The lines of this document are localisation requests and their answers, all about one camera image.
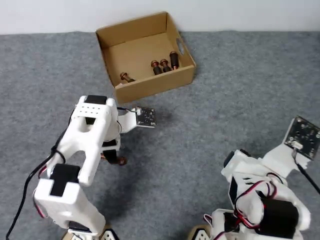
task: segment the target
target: copper bolt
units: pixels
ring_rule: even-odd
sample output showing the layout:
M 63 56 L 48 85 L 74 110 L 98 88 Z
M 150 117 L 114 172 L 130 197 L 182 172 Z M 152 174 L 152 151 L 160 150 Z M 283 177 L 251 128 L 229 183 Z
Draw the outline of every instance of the copper bolt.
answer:
M 168 61 L 167 61 L 167 59 L 161 59 L 161 60 L 160 60 L 160 65 L 163 66 L 163 67 L 168 66 Z
M 167 59 L 165 59 L 165 58 L 161 59 L 160 65 L 163 66 L 163 71 L 165 73 L 171 71 L 171 68 L 168 66 L 168 60 Z
M 131 82 L 135 81 L 133 78 L 130 78 L 128 76 L 128 73 L 126 73 L 126 72 L 120 73 L 120 78 L 121 78 L 121 80 L 126 80 L 128 83 L 131 83 Z
M 157 60 L 152 60 L 151 61 L 151 67 L 152 68 L 155 68 L 155 67 L 158 67 L 159 66 L 159 62 Z
M 179 68 L 178 53 L 176 51 L 171 51 L 169 56 L 171 61 L 171 67 L 174 70 L 177 70 Z
M 157 60 L 151 61 L 151 67 L 153 68 L 154 75 L 162 74 L 162 69 L 159 67 L 159 62 Z

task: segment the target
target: cardboard box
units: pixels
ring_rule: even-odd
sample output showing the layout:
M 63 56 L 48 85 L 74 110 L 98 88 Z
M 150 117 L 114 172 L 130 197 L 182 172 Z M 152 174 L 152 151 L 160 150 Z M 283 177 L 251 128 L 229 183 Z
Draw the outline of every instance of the cardboard box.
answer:
M 103 60 L 119 103 L 174 89 L 193 80 L 196 64 L 167 12 L 133 19 L 96 31 Z M 179 68 L 154 75 L 151 61 L 176 51 Z M 120 73 L 136 81 L 125 83 Z

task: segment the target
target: red wire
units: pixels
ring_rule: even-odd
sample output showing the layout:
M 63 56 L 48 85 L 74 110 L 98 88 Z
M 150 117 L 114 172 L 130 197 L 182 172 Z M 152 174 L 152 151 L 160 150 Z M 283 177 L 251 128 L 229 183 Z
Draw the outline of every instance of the red wire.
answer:
M 235 202 L 234 202 L 234 214 L 237 218 L 239 218 L 241 220 L 241 222 L 248 228 L 248 229 L 256 229 L 256 228 L 259 228 L 260 225 L 257 224 L 257 225 L 254 225 L 252 224 L 249 220 L 247 220 L 245 218 L 244 215 L 241 214 L 241 211 L 238 210 L 237 208 L 237 201 L 239 198 L 243 197 L 244 195 L 247 195 L 248 193 L 250 193 L 253 189 L 255 189 L 259 184 L 261 183 L 264 183 L 265 181 L 264 180 L 260 180 L 260 181 L 257 181 L 255 184 L 253 184 L 251 187 L 249 187 L 246 191 L 244 191 L 242 194 L 240 194 Z
M 41 174 L 42 174 L 45 170 L 47 170 L 47 166 L 44 166 L 43 168 L 41 168 L 41 170 L 40 170 L 39 173 L 38 173 L 38 179 L 40 179 Z
M 220 232 L 217 236 L 215 236 L 215 238 L 213 240 L 219 239 L 224 233 L 226 233 L 226 232 L 225 231 Z

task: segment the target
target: gray carpet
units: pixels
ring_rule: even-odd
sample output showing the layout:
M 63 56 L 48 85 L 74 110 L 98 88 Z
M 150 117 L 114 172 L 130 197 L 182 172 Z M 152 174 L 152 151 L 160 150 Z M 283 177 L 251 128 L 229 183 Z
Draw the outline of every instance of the gray carpet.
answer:
M 184 240 L 203 213 L 230 208 L 220 174 L 231 150 L 262 157 L 299 114 L 320 125 L 319 32 L 184 32 L 198 65 L 194 82 L 132 103 L 156 108 L 155 129 L 122 138 L 129 163 L 101 162 L 85 192 L 120 239 Z M 112 97 L 94 33 L 0 36 L 0 235 L 7 232 L 30 171 L 50 152 L 81 95 Z M 320 154 L 308 172 L 320 184 Z M 71 162 L 80 164 L 78 156 Z M 312 214 L 306 240 L 320 234 L 320 196 L 298 172 L 290 187 Z M 31 195 L 12 240 L 57 240 Z

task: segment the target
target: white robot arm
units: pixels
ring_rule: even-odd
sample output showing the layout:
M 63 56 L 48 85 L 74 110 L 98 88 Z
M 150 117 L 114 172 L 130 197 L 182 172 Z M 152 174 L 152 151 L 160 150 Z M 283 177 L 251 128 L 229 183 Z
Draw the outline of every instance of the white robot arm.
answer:
M 282 144 L 263 158 L 253 158 L 242 149 L 232 151 L 221 174 L 230 183 L 233 210 L 205 215 L 210 239 L 303 240 L 300 231 L 309 228 L 311 214 L 289 189 L 286 177 L 294 169 L 303 172 L 319 145 L 320 128 L 297 116 Z
M 46 163 L 48 178 L 39 180 L 34 193 L 39 208 L 57 225 L 85 240 L 98 239 L 106 221 L 88 201 L 82 187 L 92 184 L 102 156 L 110 163 L 123 163 L 117 157 L 121 133 L 156 125 L 153 108 L 137 107 L 126 111 L 119 116 L 112 98 L 82 96 L 57 146 L 59 154 Z M 78 151 L 85 152 L 82 167 L 67 164 Z

